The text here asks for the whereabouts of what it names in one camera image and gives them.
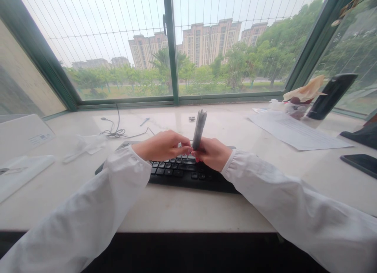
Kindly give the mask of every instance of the sky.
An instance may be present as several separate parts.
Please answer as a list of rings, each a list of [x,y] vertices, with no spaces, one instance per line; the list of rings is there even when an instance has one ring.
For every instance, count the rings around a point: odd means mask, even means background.
[[[128,44],[134,35],[163,31],[164,0],[22,0],[63,66],[72,62],[124,56],[133,64]],[[292,17],[313,0],[173,0],[176,43],[191,24],[213,25],[220,19],[252,24]]]

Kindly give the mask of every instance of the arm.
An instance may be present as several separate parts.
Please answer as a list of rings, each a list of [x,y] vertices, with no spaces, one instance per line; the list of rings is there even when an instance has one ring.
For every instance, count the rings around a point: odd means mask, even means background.
[[[166,131],[110,155],[99,174],[6,253],[0,272],[82,271],[106,249],[148,183],[151,166],[145,160],[190,153],[189,144]]]
[[[226,151],[211,139],[204,140],[204,147],[209,152],[198,158],[221,171],[284,238],[325,269],[376,272],[376,218],[319,194],[300,179],[288,178],[254,154]]]

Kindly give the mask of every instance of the black cable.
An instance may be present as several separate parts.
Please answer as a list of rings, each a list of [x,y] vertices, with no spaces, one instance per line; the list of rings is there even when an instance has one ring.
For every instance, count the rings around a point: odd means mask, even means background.
[[[147,127],[147,129],[145,130],[145,132],[143,132],[141,134],[134,135],[134,136],[126,136],[124,134],[126,132],[126,130],[119,129],[119,124],[121,122],[121,116],[119,115],[118,104],[115,104],[115,105],[117,106],[117,111],[118,111],[118,126],[117,126],[117,129],[115,130],[115,132],[112,132],[112,129],[113,129],[113,125],[112,125],[110,130],[105,130],[102,133],[100,133],[100,135],[106,135],[106,137],[114,137],[114,138],[120,138],[120,137],[123,137],[123,138],[134,138],[134,137],[138,137],[138,136],[141,136],[141,135],[147,133],[148,130],[154,135],[153,131],[149,127]],[[107,118],[104,118],[104,117],[101,118],[101,119],[112,122],[111,120],[109,120]]]

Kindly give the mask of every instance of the black keyboard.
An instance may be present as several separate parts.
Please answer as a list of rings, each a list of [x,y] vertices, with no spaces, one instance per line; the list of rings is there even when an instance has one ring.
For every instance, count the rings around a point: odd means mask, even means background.
[[[117,150],[130,144],[132,142],[126,141]],[[220,172],[211,169],[203,162],[195,162],[195,157],[192,155],[180,155],[163,162],[150,161],[150,163],[152,169],[149,183],[239,194],[233,184],[228,182]],[[102,168],[103,163],[95,174],[101,172]]]

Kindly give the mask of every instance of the window frame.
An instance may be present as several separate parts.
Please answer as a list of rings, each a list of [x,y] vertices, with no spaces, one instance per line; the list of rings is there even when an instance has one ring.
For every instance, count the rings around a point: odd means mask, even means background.
[[[339,27],[331,27],[331,23],[338,19],[340,10],[351,1],[325,0],[323,2],[320,14],[313,24],[305,44],[288,75],[284,91],[263,93],[179,96],[173,0],[164,0],[172,77],[172,96],[81,100],[22,0],[0,0],[0,19],[69,111],[80,109],[111,109],[115,108],[116,103],[124,108],[137,108],[263,102],[269,101],[272,98],[282,100],[284,93],[306,84]],[[334,110],[336,110],[335,112],[362,117],[358,113],[350,113],[339,109]]]

